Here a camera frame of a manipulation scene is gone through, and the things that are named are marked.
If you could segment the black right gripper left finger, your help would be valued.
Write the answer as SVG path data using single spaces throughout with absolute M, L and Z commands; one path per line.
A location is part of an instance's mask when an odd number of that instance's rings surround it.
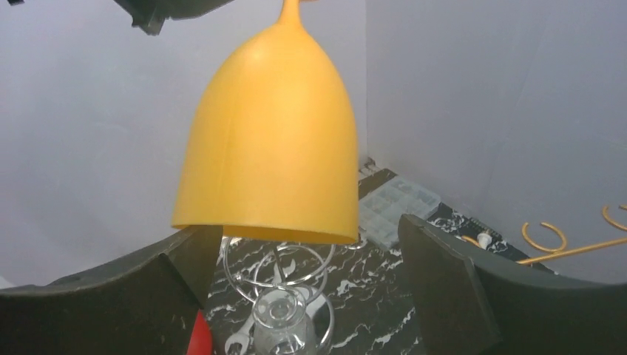
M 2 289 L 1 352 L 185 354 L 222 237 L 191 226 L 48 285 Z

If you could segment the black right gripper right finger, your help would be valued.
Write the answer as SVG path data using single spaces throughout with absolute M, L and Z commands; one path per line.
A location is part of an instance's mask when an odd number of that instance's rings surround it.
M 403 264 L 428 354 L 624 354 L 626 286 L 522 266 L 410 214 Z

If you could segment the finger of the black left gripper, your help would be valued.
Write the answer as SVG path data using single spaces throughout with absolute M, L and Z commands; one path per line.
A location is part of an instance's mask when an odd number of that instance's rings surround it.
M 204 16 L 231 0 L 115 0 L 132 17 L 132 26 L 149 36 L 158 36 L 166 20 Z

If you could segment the red plastic goblet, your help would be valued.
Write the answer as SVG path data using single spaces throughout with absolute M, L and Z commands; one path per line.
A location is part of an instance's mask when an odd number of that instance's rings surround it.
M 197 312 L 196 320 L 186 352 L 187 355 L 212 355 L 213 337 L 203 313 Z

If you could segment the silver wire glass rack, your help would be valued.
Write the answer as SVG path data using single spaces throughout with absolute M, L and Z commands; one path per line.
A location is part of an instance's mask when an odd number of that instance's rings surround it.
M 324 293 L 328 282 L 328 266 L 336 247 L 322 257 L 302 243 L 275 245 L 259 261 L 251 277 L 232 273 L 228 256 L 233 237 L 225 237 L 221 260 L 229 284 L 251 302 L 250 314 L 244 324 L 230 335 L 224 351 L 227 354 L 328 354 L 335 328 L 335 311 Z M 286 251 L 309 253 L 319 266 L 302 277 L 290 280 L 285 276 L 281 256 Z

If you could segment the clear cut glass goblet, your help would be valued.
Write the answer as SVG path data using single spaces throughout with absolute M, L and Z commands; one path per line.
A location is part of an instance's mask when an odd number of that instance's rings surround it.
M 294 287 L 265 289 L 255 300 L 253 345 L 256 354 L 316 354 L 313 321 L 306 299 Z

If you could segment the orange plastic goblet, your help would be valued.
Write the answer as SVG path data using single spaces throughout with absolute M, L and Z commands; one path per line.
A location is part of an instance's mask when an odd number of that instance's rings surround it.
M 227 237 L 351 244 L 358 138 L 348 91 L 298 1 L 239 46 L 192 120 L 171 225 Z

